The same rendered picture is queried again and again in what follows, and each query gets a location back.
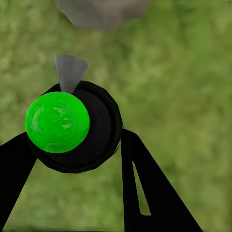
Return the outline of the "pesticide atomizer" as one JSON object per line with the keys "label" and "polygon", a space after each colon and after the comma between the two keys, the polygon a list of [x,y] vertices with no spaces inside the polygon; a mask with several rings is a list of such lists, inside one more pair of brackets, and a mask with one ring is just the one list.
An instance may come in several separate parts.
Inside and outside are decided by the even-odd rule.
{"label": "pesticide atomizer", "polygon": [[81,81],[87,61],[70,55],[54,59],[59,84],[29,107],[29,145],[43,164],[61,173],[97,169],[120,144],[124,123],[119,106],[106,89]]}

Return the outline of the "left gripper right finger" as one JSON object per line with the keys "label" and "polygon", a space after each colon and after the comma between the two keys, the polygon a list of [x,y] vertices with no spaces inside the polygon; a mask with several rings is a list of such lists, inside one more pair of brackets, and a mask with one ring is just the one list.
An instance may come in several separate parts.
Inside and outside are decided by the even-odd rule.
{"label": "left gripper right finger", "polygon": [[[120,144],[125,232],[203,232],[139,136],[123,128]],[[132,161],[151,216],[140,213]]]}

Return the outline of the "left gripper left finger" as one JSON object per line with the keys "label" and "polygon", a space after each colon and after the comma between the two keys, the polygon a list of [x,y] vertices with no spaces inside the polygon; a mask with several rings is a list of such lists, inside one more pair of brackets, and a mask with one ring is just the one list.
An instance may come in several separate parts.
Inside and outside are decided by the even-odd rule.
{"label": "left gripper left finger", "polygon": [[27,132],[0,146],[0,232],[36,159],[29,145]]}

